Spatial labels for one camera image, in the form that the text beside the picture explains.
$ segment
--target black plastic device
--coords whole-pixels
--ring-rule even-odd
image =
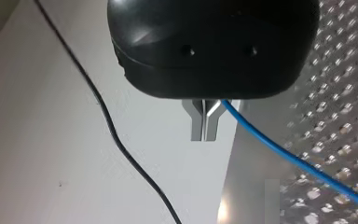
[[[173,99],[251,99],[289,88],[319,21],[317,0],[109,0],[127,80]]]

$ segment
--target wire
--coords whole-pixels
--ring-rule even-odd
[[[53,21],[51,20],[50,16],[48,15],[48,13],[46,12],[46,10],[44,9],[44,7],[42,6],[42,4],[40,3],[39,0],[34,0],[38,9],[40,10],[40,12],[42,13],[45,21],[48,23],[48,26],[51,28],[51,30],[54,32],[54,34],[57,36],[57,38],[60,40],[62,46],[64,47],[66,53],[69,55],[69,57],[71,58],[72,62],[75,64],[75,66],[77,67],[77,69],[79,70],[81,76],[85,79],[85,81],[87,82],[87,85],[89,86],[89,88],[91,89],[92,93],[94,94],[97,102],[99,103],[99,105],[101,106],[101,110],[103,111],[103,116],[106,119],[106,123],[107,126],[109,128],[109,131],[113,137],[113,139],[115,140],[115,143],[118,147],[118,149],[123,153],[124,157],[130,162],[130,164],[135,168],[135,170],[147,181],[147,183],[153,188],[153,190],[156,191],[156,193],[158,194],[158,196],[161,198],[161,200],[165,203],[165,205],[167,206],[168,210],[170,211],[174,221],[176,222],[176,224],[182,224],[179,216],[176,214],[175,209],[173,208],[173,206],[170,203],[170,200],[167,198],[167,196],[165,195],[165,193],[162,191],[162,189],[159,187],[159,185],[150,177],[150,175],[147,174],[147,172],[141,167],[141,165],[139,165],[139,163],[133,158],[133,156],[130,154],[130,152],[124,147],[124,145],[122,144],[120,138],[117,135],[117,131],[115,128],[115,125],[112,121],[112,118],[110,117],[110,113],[109,110],[107,109],[107,106],[103,100],[103,97],[101,96],[101,94],[99,93],[98,89],[95,87],[94,83],[92,82],[89,74],[87,73],[86,69],[84,69],[84,67],[81,65],[80,61],[77,59],[77,57],[75,56],[74,52],[71,50],[71,48],[69,47],[69,45],[66,43],[66,41],[63,39],[61,33],[59,32],[59,30],[57,29],[57,26],[53,23]]]
[[[246,118],[244,118],[235,108],[231,105],[231,103],[227,100],[222,100],[222,104],[225,108],[231,113],[231,115],[238,121],[238,123],[249,133],[251,133],[255,138],[260,140],[266,146],[272,149],[272,151],[276,152],[278,155],[282,156],[287,161],[290,161],[292,164],[298,166],[302,170],[314,175],[315,177],[322,180],[325,184],[329,185],[332,189],[335,189],[341,194],[348,196],[350,199],[354,200],[358,203],[358,193],[353,189],[348,188],[341,182],[332,178],[330,175],[325,174],[324,172],[316,169],[311,164],[306,161],[301,160],[299,157],[295,156],[291,152],[287,151],[283,147],[279,146],[271,139],[266,137],[263,133],[257,130],[255,126],[253,126]]]

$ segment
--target blue cable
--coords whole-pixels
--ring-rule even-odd
[[[225,108],[231,113],[231,115],[238,121],[238,123],[254,137],[264,143],[266,146],[272,149],[275,153],[282,156],[287,161],[290,161],[292,164],[298,166],[302,170],[310,173],[311,175],[322,180],[325,184],[329,185],[332,189],[335,189],[337,192],[346,195],[348,198],[352,199],[354,202],[358,203],[358,193],[353,189],[348,188],[341,182],[337,181],[330,175],[325,174],[324,172],[316,169],[311,164],[306,161],[301,160],[299,157],[295,156],[291,152],[287,151],[283,147],[279,146],[271,139],[266,137],[263,133],[257,130],[248,120],[246,120],[231,103],[227,100],[222,100],[222,104]]]

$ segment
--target hole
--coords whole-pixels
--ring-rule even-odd
[[[193,50],[193,48],[191,48],[190,45],[183,45],[181,48],[181,52],[182,52],[182,55],[186,56],[186,57],[191,57],[194,54],[196,54],[196,52]]]
[[[257,54],[257,49],[255,46],[247,46],[243,49],[243,53],[247,57],[254,57]]]

